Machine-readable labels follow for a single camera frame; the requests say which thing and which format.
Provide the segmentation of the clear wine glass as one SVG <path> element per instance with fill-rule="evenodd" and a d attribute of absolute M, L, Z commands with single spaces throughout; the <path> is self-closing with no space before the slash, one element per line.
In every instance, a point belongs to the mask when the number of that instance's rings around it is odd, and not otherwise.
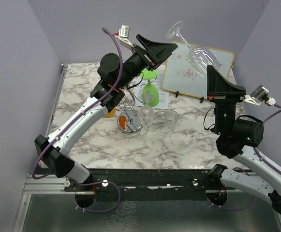
<path fill-rule="evenodd" d="M 188 41 L 180 33 L 183 25 L 184 22 L 182 20 L 175 23 L 167 32 L 166 38 L 171 39 L 175 36 L 178 37 L 189 49 L 189 63 L 200 76 L 207 77 L 207 66 L 211 65 L 218 70 L 221 67 L 221 64 L 214 54 L 206 47 L 194 46 L 188 43 Z"/>
<path fill-rule="evenodd" d="M 141 120 L 141 124 L 148 130 L 152 125 L 154 118 L 154 110 L 149 105 L 154 101 L 153 93 L 150 90 L 143 89 L 139 92 L 139 100 L 143 106 L 138 110 L 138 116 Z"/>

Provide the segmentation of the green plastic wine glass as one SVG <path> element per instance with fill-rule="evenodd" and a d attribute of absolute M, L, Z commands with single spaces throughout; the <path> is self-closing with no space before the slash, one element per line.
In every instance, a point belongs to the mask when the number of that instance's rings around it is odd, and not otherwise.
<path fill-rule="evenodd" d="M 142 71 L 142 77 L 147 83 L 140 90 L 139 97 L 142 103 L 148 104 L 152 108 L 157 106 L 160 102 L 158 89 L 152 84 L 152 81 L 157 78 L 157 75 L 158 73 L 156 70 L 149 71 L 144 69 Z"/>

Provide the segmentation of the clear short tumbler glass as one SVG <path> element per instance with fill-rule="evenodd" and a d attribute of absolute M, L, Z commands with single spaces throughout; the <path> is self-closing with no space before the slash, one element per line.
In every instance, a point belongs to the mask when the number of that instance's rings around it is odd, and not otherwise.
<path fill-rule="evenodd" d="M 178 119 L 179 114 L 176 111 L 167 111 L 164 116 L 164 127 L 167 130 L 173 130 L 177 125 Z"/>

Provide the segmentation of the light orange plastic wine glass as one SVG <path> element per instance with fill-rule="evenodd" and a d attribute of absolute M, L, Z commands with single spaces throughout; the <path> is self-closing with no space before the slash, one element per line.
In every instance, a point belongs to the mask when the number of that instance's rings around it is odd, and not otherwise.
<path fill-rule="evenodd" d="M 107 114 L 104 116 L 104 118 L 112 118 L 112 117 L 115 116 L 115 114 L 116 114 L 116 109 L 114 108 L 114 109 L 112 109 L 109 113 L 107 113 Z"/>

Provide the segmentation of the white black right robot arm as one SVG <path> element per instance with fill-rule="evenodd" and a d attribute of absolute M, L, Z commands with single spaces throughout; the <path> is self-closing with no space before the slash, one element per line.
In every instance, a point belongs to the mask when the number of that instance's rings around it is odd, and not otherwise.
<path fill-rule="evenodd" d="M 217 150 L 258 175 L 254 178 L 215 165 L 207 182 L 213 189 L 235 188 L 261 198 L 281 215 L 281 167 L 257 149 L 263 139 L 264 122 L 250 115 L 235 117 L 239 102 L 276 106 L 276 100 L 268 93 L 260 85 L 247 95 L 245 87 L 229 82 L 214 66 L 207 66 L 207 99 L 215 103 L 212 132 L 218 135 Z"/>

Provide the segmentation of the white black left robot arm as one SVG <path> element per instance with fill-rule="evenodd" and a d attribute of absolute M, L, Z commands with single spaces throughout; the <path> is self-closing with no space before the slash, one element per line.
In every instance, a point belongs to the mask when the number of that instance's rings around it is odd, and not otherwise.
<path fill-rule="evenodd" d="M 92 178 L 84 165 L 68 156 L 71 149 L 91 126 L 121 102 L 125 96 L 124 87 L 144 69 L 157 69 L 178 47 L 174 43 L 153 42 L 137 34 L 141 44 L 133 45 L 132 55 L 124 61 L 115 35 L 106 28 L 103 31 L 110 36 L 118 52 L 102 57 L 97 70 L 100 80 L 76 113 L 53 133 L 38 135 L 34 140 L 38 158 L 33 168 L 42 161 L 56 177 L 72 179 L 83 191 L 91 188 Z"/>

